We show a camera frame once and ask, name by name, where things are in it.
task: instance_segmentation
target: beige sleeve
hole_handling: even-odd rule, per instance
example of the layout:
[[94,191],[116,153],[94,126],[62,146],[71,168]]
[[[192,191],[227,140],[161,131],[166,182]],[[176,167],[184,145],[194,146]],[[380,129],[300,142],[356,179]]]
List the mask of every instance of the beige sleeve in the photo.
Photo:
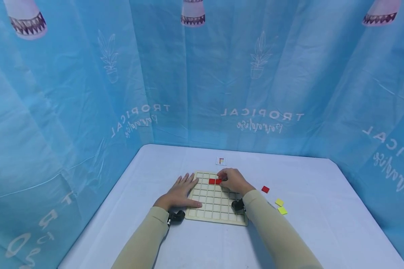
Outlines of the beige sleeve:
[[276,269],[322,269],[295,229],[258,190],[248,192],[242,200],[247,216],[256,226]]
[[123,247],[111,269],[151,269],[160,243],[168,232],[169,213],[152,207]]

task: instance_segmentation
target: grid square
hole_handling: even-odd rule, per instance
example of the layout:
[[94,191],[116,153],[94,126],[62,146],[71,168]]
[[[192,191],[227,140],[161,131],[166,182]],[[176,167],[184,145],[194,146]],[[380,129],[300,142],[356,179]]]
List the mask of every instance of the grid square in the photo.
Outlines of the grid square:
[[236,220],[244,222],[245,221],[244,215],[236,215]]

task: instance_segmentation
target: right hand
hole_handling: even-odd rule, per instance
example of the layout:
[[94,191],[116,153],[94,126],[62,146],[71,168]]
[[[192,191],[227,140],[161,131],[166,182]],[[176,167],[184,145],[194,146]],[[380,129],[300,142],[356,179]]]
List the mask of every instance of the right hand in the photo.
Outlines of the right hand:
[[227,187],[233,192],[238,192],[242,196],[246,195],[249,191],[255,188],[248,183],[238,169],[224,168],[217,173],[219,179],[227,178],[227,181],[222,181],[220,186]]

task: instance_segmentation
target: small card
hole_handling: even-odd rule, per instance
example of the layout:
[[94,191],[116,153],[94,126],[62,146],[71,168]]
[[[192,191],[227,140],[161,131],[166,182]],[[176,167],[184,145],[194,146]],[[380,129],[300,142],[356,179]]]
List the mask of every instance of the small card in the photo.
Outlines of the small card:
[[275,201],[275,203],[282,207],[282,205],[284,204],[284,201],[282,201],[281,199],[277,199]]
[[216,165],[227,165],[227,160],[226,160],[226,158],[217,157]]
[[287,214],[287,210],[284,207],[279,207],[278,211],[281,213],[281,215],[286,215]]

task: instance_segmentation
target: red tile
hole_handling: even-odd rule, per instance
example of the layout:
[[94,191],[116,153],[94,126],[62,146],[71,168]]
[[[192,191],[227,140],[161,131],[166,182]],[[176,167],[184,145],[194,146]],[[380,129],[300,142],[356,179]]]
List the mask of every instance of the red tile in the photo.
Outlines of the red tile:
[[269,192],[269,188],[267,186],[264,186],[262,188],[262,192],[268,193]]

